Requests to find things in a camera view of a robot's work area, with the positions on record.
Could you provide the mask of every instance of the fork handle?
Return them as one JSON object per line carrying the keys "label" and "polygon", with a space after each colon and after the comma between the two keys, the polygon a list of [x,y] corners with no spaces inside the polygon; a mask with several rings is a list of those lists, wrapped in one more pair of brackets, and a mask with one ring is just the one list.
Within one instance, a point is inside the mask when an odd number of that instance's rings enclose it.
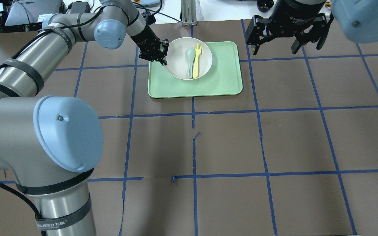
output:
{"label": "fork handle", "polygon": [[199,76],[199,55],[195,55],[195,62],[193,63],[192,78],[198,78]]}

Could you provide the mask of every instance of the white plate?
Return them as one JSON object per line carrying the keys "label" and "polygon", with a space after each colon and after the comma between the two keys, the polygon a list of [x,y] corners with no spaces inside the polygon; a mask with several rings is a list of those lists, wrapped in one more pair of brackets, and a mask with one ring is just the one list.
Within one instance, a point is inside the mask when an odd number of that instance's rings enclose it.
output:
{"label": "white plate", "polygon": [[189,67],[186,52],[188,49],[193,48],[197,43],[201,44],[202,53],[199,56],[199,79],[204,76],[211,68],[213,64],[213,55],[208,46],[199,39],[184,37],[175,39],[168,45],[167,65],[164,68],[172,74],[174,77],[184,80],[193,80],[188,77]]}

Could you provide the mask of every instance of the green tray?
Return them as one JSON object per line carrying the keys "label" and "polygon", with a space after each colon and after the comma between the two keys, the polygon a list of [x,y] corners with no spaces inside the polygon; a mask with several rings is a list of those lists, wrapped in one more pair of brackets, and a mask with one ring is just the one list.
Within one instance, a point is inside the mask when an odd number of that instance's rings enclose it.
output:
{"label": "green tray", "polygon": [[153,98],[235,95],[243,90],[237,45],[207,42],[213,54],[211,69],[199,79],[172,76],[159,62],[150,62],[148,94]]}

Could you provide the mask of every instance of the white label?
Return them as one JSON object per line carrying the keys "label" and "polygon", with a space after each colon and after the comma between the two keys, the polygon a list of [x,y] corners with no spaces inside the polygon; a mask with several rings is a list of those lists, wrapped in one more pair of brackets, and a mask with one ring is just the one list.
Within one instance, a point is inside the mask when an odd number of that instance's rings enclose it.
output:
{"label": "white label", "polygon": [[37,19],[37,22],[43,22],[43,20],[45,19],[45,16],[47,15],[51,15],[51,14],[42,14],[42,15],[39,15],[39,18]]}

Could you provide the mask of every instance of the yellow fork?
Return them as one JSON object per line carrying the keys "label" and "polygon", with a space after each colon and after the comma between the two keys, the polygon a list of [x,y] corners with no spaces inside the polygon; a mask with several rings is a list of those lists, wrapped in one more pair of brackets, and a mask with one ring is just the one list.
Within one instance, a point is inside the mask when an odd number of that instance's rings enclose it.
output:
{"label": "yellow fork", "polygon": [[192,78],[198,78],[199,76],[199,55],[202,53],[202,47],[200,43],[196,44],[195,47],[195,62],[193,65]]}

